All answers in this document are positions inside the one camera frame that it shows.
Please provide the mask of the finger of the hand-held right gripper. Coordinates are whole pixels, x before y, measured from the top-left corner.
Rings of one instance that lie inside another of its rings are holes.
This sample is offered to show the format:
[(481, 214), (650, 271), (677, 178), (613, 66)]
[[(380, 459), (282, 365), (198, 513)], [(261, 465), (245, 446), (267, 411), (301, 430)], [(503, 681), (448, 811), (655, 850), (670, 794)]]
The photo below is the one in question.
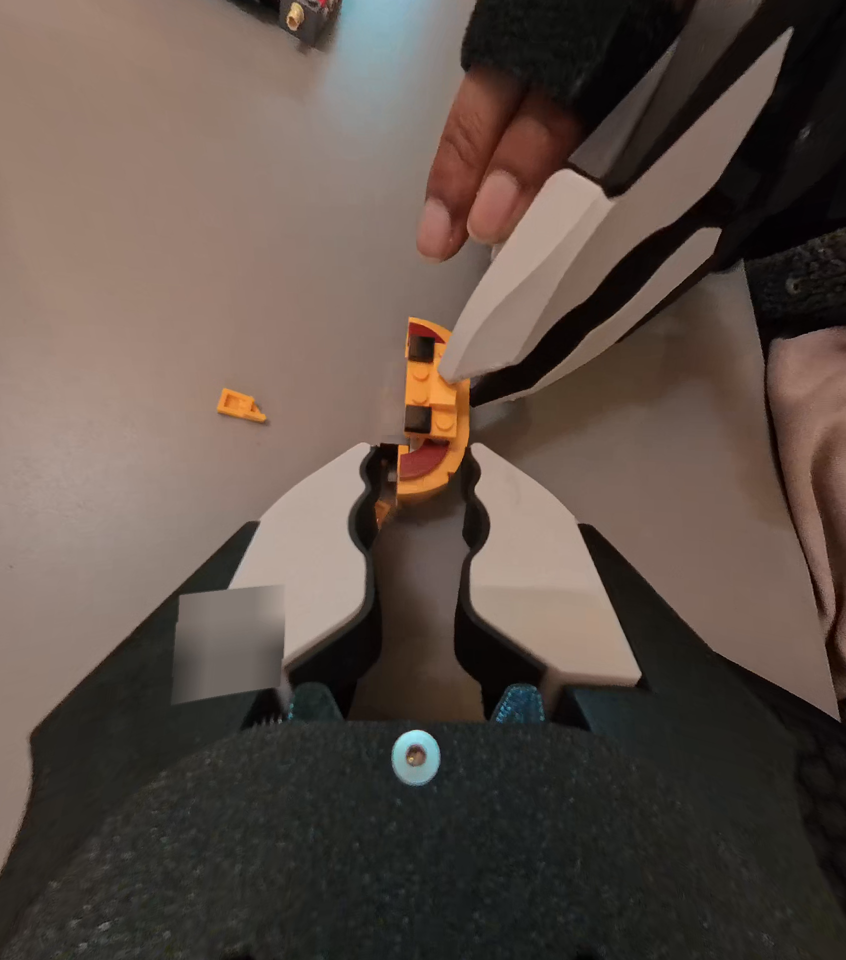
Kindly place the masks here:
[(673, 224), (652, 234), (610, 270), (524, 360), (487, 373), (470, 390), (472, 406), (508, 402), (556, 383), (624, 339), (696, 278), (713, 257), (722, 229)]
[(498, 373), (672, 225), (719, 227), (719, 4), (676, 41), (553, 173), (464, 306), (448, 381)]

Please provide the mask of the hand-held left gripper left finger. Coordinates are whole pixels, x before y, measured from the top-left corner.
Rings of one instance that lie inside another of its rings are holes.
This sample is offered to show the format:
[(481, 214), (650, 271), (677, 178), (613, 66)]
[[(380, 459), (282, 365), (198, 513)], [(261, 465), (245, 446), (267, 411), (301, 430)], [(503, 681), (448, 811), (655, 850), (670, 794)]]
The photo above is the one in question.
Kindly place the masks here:
[(382, 651), (372, 559), (381, 454), (359, 442), (292, 487), (259, 520), (230, 582), (283, 589), (285, 677), (294, 690), (326, 687), (341, 712)]

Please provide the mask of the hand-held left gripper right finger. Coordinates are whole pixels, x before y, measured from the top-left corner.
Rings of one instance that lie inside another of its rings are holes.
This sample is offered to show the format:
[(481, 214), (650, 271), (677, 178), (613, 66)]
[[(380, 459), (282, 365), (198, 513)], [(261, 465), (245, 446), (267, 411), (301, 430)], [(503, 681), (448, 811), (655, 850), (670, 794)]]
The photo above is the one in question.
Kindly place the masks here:
[(634, 688), (640, 668), (571, 510), (480, 442), (462, 477), (454, 654), (481, 695)]

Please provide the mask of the orange lego wheel arch assembly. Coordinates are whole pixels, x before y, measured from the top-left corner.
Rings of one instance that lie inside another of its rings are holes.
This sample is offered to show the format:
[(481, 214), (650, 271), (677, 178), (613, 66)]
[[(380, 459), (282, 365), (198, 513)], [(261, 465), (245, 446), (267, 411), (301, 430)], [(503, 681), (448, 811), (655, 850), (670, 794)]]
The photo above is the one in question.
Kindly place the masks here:
[(451, 332), (409, 318), (405, 336), (405, 442), (398, 447), (396, 501), (401, 507), (432, 498), (454, 478), (470, 435), (470, 383), (440, 371)]

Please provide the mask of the orange lego clip plate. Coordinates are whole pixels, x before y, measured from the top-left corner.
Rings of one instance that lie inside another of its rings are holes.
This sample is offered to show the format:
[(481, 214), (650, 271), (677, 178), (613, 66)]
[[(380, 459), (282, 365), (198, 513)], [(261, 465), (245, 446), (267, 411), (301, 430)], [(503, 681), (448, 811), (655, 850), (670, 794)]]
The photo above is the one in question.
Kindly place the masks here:
[(216, 404), (216, 412), (226, 417), (258, 425), (265, 424), (268, 421), (267, 415), (259, 408), (253, 396), (227, 388), (221, 390)]

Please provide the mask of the black lego car chassis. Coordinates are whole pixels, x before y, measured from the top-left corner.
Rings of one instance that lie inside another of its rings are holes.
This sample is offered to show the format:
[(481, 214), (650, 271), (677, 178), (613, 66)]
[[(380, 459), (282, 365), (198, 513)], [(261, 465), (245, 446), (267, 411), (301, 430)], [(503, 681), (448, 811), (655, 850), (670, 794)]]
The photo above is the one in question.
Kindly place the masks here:
[(227, 1), (262, 25), (283, 32), (301, 50), (327, 51), (344, 6), (343, 1)]

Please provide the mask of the person's right hand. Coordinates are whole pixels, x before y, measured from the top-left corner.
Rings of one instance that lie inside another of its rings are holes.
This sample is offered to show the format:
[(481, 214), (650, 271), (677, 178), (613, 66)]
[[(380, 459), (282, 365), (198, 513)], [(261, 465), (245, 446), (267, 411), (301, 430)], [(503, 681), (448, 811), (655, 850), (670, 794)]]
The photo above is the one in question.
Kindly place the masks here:
[(469, 239), (505, 242), (584, 138), (579, 117), (545, 93), (496, 69), (468, 70), (429, 170), (419, 254), (443, 262)]

